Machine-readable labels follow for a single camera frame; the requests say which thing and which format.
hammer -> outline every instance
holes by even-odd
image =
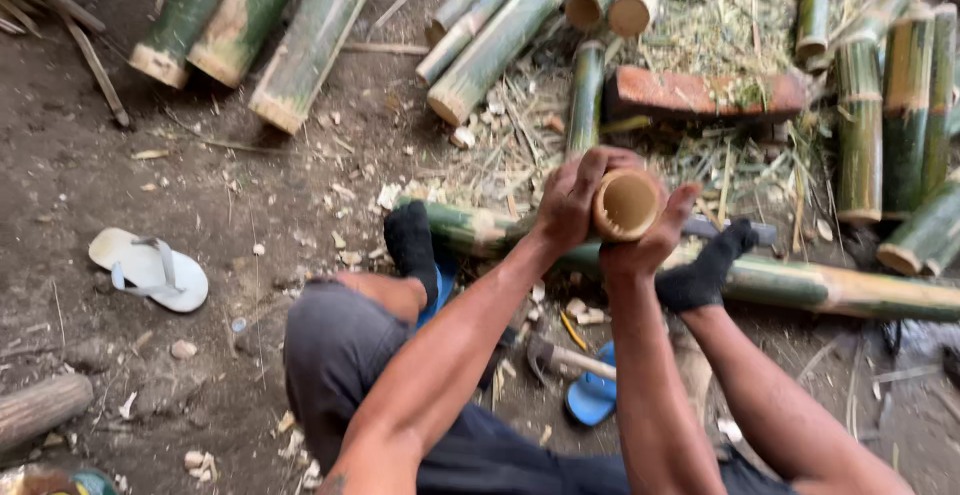
[[[530,363],[530,369],[533,370],[534,375],[539,378],[543,385],[546,385],[543,365],[552,367],[567,365],[593,373],[600,378],[617,381],[616,367],[587,355],[558,347],[544,339],[539,331],[531,335],[530,341],[527,343],[527,362]]]

white flip-flop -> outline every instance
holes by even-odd
[[[87,252],[110,270],[118,290],[149,296],[164,307],[186,313],[207,299],[208,281],[194,259],[170,249],[154,236],[137,236],[120,229],[103,229]],[[125,280],[136,285],[126,286]]]

black sock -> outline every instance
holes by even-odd
[[[390,212],[383,221],[383,239],[404,278],[417,278],[426,290],[426,305],[437,300],[437,267],[433,260],[430,222],[421,201]]]

dirt ground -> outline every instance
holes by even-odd
[[[382,213],[372,204],[381,185],[406,182],[415,166],[445,168],[458,152],[447,142],[450,127],[426,107],[426,92],[412,76],[415,57],[342,54],[314,108],[317,114],[338,112],[340,125],[323,129],[311,121],[305,133],[289,137],[262,127],[246,109],[269,52],[235,92],[200,73],[176,92],[125,62],[156,16],[157,0],[77,1],[108,27],[94,45],[133,126],[116,127],[59,20],[38,21],[43,39],[0,34],[0,352],[52,349],[0,361],[0,394],[62,373],[73,361],[84,364],[95,400],[84,415],[56,429],[76,434],[76,445],[42,448],[42,438],[31,441],[0,455],[0,469],[28,461],[66,469],[95,466],[126,476],[129,491],[140,494],[294,493],[306,463],[280,455],[290,432],[277,434],[276,427],[287,410],[283,329],[298,276],[342,268],[333,231],[350,250],[381,247]],[[353,37],[393,1],[369,0]],[[374,40],[424,44],[426,13],[439,2],[411,0]],[[264,50],[271,51],[281,35],[275,31]],[[388,108],[390,103],[400,103],[399,112]],[[167,110],[206,136],[281,153],[198,144]],[[335,144],[333,135],[354,152]],[[402,152],[405,146],[414,147],[413,156]],[[170,156],[131,159],[154,149],[167,149]],[[365,173],[368,165],[372,175]],[[156,190],[141,188],[150,183]],[[357,200],[333,193],[333,183],[353,190]],[[788,223],[784,218],[780,224]],[[177,315],[111,291],[106,271],[87,255],[90,241],[105,227],[155,234],[195,258],[210,282],[205,304]],[[263,256],[254,257],[255,243],[265,247]],[[837,261],[832,246],[819,246],[811,257]],[[956,269],[949,273],[956,274]],[[595,282],[574,286],[569,276],[557,275],[547,283],[551,305],[563,305],[571,296],[602,302]],[[882,406],[870,384],[872,374],[937,363],[942,344],[960,345],[956,325],[907,323],[903,350],[894,360],[883,349],[879,324],[758,305],[729,308],[794,376],[837,339],[834,352],[803,383],[841,422],[858,335],[864,335],[868,360],[856,373],[855,391],[855,423],[864,444],[888,462],[898,455],[896,466],[918,493],[960,493],[960,425],[926,387],[942,385],[955,400],[960,392],[940,376],[885,384],[890,404],[878,426]],[[236,332],[232,326],[239,318],[246,329]],[[136,346],[147,332],[151,338]],[[572,346],[558,328],[551,335]],[[586,329],[583,336],[595,351],[610,338],[609,326]],[[198,354],[175,360],[169,348],[178,339],[195,343]],[[572,376],[551,375],[542,388],[521,348],[508,355],[517,376],[506,378],[499,416],[533,440],[550,426],[553,434],[545,444],[555,452],[618,451],[616,418],[585,428],[565,412]],[[133,419],[124,421],[118,407],[132,392],[138,392]],[[719,441],[716,419],[730,415],[715,380],[710,395],[706,424]],[[477,399],[489,405],[490,391]],[[222,477],[200,484],[188,476],[183,466],[188,450],[213,453]]]

hammer handle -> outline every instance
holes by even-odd
[[[593,359],[589,356],[574,353],[567,349],[561,347],[554,347],[553,356],[550,358],[550,363],[552,365],[567,365],[570,367],[577,367],[593,373],[600,378],[609,378],[610,380],[617,381],[617,368],[604,363],[600,360]]]

